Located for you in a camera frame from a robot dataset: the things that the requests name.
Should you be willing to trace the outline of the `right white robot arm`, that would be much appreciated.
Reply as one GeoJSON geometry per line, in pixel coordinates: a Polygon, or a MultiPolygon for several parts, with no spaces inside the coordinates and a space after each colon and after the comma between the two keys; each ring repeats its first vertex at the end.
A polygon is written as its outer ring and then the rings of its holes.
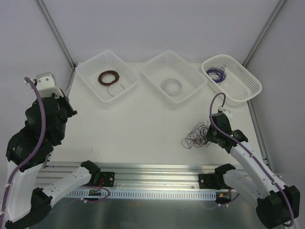
{"type": "Polygon", "coordinates": [[[245,178],[234,166],[227,164],[222,167],[223,172],[214,176],[214,184],[219,188],[235,189],[253,205],[266,228],[293,226],[300,205],[296,186],[288,186],[254,155],[247,137],[240,130],[231,129],[223,112],[210,115],[210,121],[208,140],[225,149],[249,176],[245,178]]]}

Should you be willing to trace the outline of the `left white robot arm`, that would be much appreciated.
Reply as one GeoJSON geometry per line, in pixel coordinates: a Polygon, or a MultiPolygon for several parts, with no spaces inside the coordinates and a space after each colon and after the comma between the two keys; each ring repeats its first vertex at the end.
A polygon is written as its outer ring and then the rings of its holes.
{"type": "Polygon", "coordinates": [[[90,160],[61,180],[35,187],[36,177],[47,156],[65,137],[68,118],[77,114],[67,96],[44,97],[35,100],[25,112],[25,126],[8,142],[9,191],[1,226],[7,229],[25,229],[41,222],[51,208],[67,194],[80,186],[98,186],[100,168],[90,160]]]}

